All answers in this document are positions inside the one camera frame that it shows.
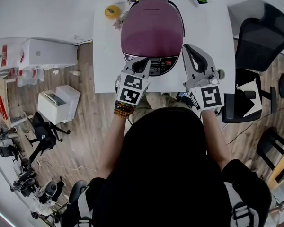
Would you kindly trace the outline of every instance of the forearm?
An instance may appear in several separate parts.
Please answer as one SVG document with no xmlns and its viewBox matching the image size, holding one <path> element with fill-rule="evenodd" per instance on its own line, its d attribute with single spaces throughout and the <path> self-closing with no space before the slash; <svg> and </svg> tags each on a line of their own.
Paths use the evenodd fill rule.
<svg viewBox="0 0 284 227">
<path fill-rule="evenodd" d="M 113 171 L 123 146 L 126 118 L 114 115 L 100 150 L 98 176 L 107 178 Z"/>
<path fill-rule="evenodd" d="M 231 156 L 213 110 L 202 111 L 202 119 L 207 142 L 207 153 L 222 170 Z"/>
</svg>

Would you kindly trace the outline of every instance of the yellow container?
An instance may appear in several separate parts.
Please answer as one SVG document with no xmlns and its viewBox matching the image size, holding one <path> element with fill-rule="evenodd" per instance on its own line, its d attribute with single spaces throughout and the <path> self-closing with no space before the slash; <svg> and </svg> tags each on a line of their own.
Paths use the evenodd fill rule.
<svg viewBox="0 0 284 227">
<path fill-rule="evenodd" d="M 110 5 L 105 9 L 104 14 L 107 18 L 114 19 L 121 15 L 121 10 L 116 5 Z"/>
</svg>

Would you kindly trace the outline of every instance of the mesh chair back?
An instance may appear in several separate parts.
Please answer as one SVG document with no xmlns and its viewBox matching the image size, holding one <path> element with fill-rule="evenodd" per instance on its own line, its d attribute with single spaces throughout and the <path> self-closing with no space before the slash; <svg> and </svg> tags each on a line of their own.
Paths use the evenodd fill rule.
<svg viewBox="0 0 284 227">
<path fill-rule="evenodd" d="M 284 13 L 268 3 L 264 4 L 264 16 L 260 19 L 259 23 L 266 27 L 279 30 L 284 35 Z"/>
<path fill-rule="evenodd" d="M 265 71 L 283 49 L 283 34 L 248 18 L 240 28 L 236 68 Z"/>
<path fill-rule="evenodd" d="M 0 155 L 2 157 L 11 157 L 13 156 L 13 152 L 8 147 L 0 146 Z"/>
<path fill-rule="evenodd" d="M 40 126 L 41 124 L 44 124 L 45 121 L 42 118 L 41 114 L 39 112 L 35 112 L 35 115 L 33 117 L 32 125 L 35 129 L 35 135 L 38 140 L 41 140 L 46 137 L 55 138 L 53 132 L 49 129 L 49 124 Z"/>
</svg>

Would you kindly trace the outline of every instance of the paper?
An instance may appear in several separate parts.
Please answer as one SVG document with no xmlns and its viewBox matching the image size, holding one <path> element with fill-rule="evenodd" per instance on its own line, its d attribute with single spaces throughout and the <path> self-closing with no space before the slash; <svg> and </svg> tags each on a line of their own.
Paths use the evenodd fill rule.
<svg viewBox="0 0 284 227">
<path fill-rule="evenodd" d="M 245 91 L 254 91 L 256 92 L 256 98 L 255 99 L 251 99 L 251 101 L 255 104 L 243 117 L 246 117 L 256 111 L 259 111 L 262 109 L 262 103 L 261 103 L 261 99 L 260 99 L 260 95 L 259 95 L 259 90 L 257 88 L 257 84 L 256 81 L 251 81 L 249 83 L 246 83 L 240 87 L 238 87 L 237 89 L 245 92 Z"/>
</svg>

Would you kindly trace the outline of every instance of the khaki pants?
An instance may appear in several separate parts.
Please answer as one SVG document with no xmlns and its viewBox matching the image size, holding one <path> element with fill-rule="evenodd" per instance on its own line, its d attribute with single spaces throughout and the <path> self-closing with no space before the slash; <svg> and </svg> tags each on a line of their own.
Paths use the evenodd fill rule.
<svg viewBox="0 0 284 227">
<path fill-rule="evenodd" d="M 162 95 L 165 100 L 166 107 L 183 107 L 188 108 L 191 110 L 191 107 L 186 105 L 182 102 L 177 102 L 174 98 L 172 98 L 168 93 L 164 93 Z M 132 120 L 133 123 L 137 122 L 139 119 L 141 119 L 144 115 L 154 111 L 155 109 L 152 109 L 150 104 L 148 103 L 146 96 L 144 95 L 139 104 L 136 106 L 135 111 L 132 114 Z"/>
</svg>

